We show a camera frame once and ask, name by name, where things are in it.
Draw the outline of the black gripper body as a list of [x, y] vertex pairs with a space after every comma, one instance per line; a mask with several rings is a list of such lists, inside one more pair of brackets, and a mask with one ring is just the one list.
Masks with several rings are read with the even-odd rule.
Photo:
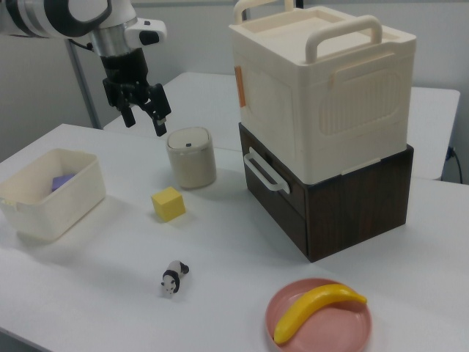
[[119, 56], [102, 56], [103, 86], [112, 107], [145, 106], [150, 102], [148, 67], [141, 48]]

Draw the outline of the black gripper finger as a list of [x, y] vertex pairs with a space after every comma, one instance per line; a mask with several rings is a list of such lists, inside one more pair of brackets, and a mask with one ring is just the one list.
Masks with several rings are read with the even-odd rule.
[[129, 90], [130, 85], [116, 83], [110, 79], [104, 79], [103, 86], [108, 104], [115, 107], [121, 113], [125, 126], [127, 128], [134, 126], [136, 121], [129, 102], [129, 98], [131, 96], [131, 91]]
[[156, 135], [166, 134], [166, 117], [171, 114], [171, 107], [161, 84], [144, 89], [144, 102], [141, 109], [151, 118]]

